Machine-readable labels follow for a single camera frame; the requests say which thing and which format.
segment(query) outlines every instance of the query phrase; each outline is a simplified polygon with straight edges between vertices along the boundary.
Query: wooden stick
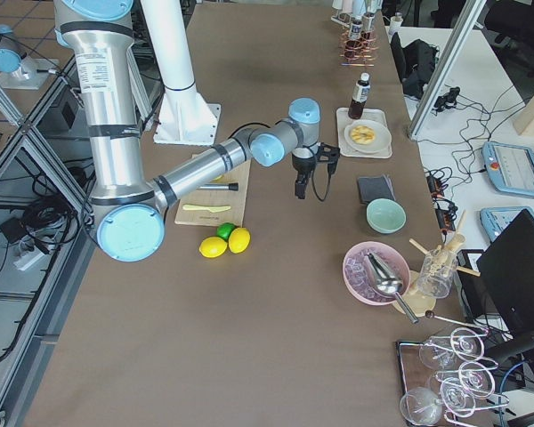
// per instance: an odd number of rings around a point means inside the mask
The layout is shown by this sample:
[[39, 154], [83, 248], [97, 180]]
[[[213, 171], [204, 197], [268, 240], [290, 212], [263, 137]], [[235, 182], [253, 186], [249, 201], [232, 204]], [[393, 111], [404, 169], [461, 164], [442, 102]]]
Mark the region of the wooden stick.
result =
[[481, 276], [480, 272], [468, 269], [467, 267], [461, 267], [460, 265], [457, 266], [457, 270], [463, 271], [464, 273], [470, 274], [471, 276], [475, 276], [477, 278]]
[[461, 229], [463, 228], [463, 224], [465, 224], [465, 219], [466, 219], [466, 210], [464, 210], [463, 214], [461, 215], [461, 219], [459, 220], [459, 224], [457, 225], [455, 234], [461, 234]]
[[419, 251], [424, 255], [427, 255], [427, 252], [429, 252], [423, 246], [419, 245], [413, 238], [409, 240], [409, 243], [415, 246], [417, 249], [419, 249]]

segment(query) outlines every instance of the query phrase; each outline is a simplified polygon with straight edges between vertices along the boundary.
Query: label on robot arm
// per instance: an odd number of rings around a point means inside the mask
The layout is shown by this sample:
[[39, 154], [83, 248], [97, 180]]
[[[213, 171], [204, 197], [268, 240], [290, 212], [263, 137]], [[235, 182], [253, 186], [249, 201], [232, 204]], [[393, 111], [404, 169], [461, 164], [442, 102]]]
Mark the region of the label on robot arm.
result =
[[112, 92], [115, 78], [112, 76], [110, 58], [104, 51], [75, 55], [81, 93]]

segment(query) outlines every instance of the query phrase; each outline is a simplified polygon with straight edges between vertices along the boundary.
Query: electronic device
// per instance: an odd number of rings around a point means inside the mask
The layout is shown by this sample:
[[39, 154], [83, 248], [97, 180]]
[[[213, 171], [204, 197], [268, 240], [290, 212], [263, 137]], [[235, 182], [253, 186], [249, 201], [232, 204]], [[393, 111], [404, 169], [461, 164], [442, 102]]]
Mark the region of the electronic device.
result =
[[481, 209], [481, 224], [489, 235], [489, 240], [494, 242], [522, 209], [528, 210], [534, 217], [534, 211], [529, 206], [485, 207]]
[[513, 340], [487, 349], [486, 355], [502, 360], [521, 351], [534, 373], [534, 217], [527, 209], [490, 244], [477, 266], [513, 335]]
[[447, 93], [441, 95], [435, 101], [433, 109], [438, 113], [445, 111], [446, 109], [453, 109], [457, 106], [457, 96], [461, 89], [459, 87], [451, 87]]
[[487, 174], [499, 191], [534, 197], [534, 153], [530, 148], [488, 141], [482, 155]]

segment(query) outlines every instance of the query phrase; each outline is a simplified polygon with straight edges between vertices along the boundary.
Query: lime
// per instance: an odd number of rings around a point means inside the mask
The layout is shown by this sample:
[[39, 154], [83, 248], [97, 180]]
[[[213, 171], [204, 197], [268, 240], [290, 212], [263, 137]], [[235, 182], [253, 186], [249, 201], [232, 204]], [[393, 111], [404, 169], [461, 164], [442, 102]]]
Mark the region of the lime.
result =
[[215, 235], [219, 238], [222, 238], [226, 242], [230, 238], [230, 234], [232, 231], [236, 229], [236, 225], [232, 224], [231, 222], [224, 222], [222, 225], [220, 225], [217, 228], [217, 231], [215, 232]]

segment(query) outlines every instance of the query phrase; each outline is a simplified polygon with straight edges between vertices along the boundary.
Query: white plate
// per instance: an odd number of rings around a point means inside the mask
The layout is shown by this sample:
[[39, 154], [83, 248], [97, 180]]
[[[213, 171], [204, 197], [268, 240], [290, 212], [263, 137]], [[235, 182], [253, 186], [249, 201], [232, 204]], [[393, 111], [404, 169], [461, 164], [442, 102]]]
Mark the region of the white plate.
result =
[[[357, 144], [350, 137], [351, 129], [361, 125], [373, 129], [376, 133], [376, 138], [369, 144]], [[390, 133], [387, 127], [378, 122], [375, 122], [374, 120], [366, 119], [354, 120], [351, 124], [347, 125], [344, 128], [344, 139], [350, 147], [364, 154], [379, 153], [380, 151], [387, 149], [392, 144], [392, 134]]]

